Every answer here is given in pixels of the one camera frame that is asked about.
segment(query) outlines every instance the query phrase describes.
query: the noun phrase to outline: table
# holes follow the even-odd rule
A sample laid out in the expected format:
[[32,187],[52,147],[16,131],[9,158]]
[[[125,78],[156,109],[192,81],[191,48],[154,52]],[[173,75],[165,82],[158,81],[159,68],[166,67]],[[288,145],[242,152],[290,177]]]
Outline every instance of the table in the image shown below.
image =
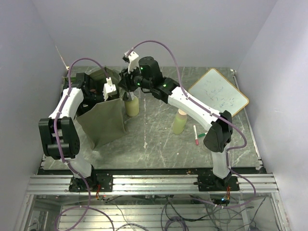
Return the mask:
[[[120,71],[124,67],[111,68]],[[98,69],[94,66],[77,66],[72,69],[72,76],[78,72],[89,74]],[[161,69],[164,76],[177,79],[175,67],[162,67]],[[180,67],[185,89],[188,89],[209,69],[209,67]],[[229,68],[217,68],[217,70],[236,86]],[[140,113],[136,117],[124,117],[125,127],[129,134],[98,150],[90,148],[85,133],[75,121],[81,144],[80,153],[94,168],[145,169],[213,166],[211,152],[205,148],[202,140],[199,146],[195,144],[193,125],[196,125],[198,134],[204,130],[194,119],[188,117],[185,130],[180,135],[175,135],[172,132],[172,123],[177,108],[155,99],[151,94],[144,94],[140,90],[134,93],[139,98]],[[258,155],[245,110],[240,111],[232,119],[233,123],[245,134],[247,146],[230,151],[231,165],[233,167],[258,167]],[[242,144],[242,137],[234,130],[231,146]],[[67,169],[66,165],[50,157],[43,158],[42,165],[45,170]]]

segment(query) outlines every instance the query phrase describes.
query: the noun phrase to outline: wall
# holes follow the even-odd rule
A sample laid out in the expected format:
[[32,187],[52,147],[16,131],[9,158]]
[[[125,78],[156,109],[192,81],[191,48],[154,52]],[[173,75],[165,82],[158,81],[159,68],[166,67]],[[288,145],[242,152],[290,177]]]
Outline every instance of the wall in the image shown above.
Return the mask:
[[293,230],[307,230],[307,0],[278,0],[238,69],[238,81]]
[[[179,65],[236,69],[277,0],[33,0],[67,65],[87,56],[123,65],[136,43],[167,44]],[[173,65],[164,48],[142,45],[142,56]]]
[[64,71],[33,3],[0,1],[1,230],[13,230],[29,177],[39,167],[38,121],[55,108]]

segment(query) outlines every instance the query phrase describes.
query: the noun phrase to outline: white marker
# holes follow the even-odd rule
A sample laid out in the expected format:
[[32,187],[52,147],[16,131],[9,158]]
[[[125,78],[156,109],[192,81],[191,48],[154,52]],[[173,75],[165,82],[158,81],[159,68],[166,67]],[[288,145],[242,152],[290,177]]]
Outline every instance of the white marker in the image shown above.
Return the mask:
[[193,132],[194,132],[194,140],[196,141],[196,145],[199,145],[196,125],[193,126]]

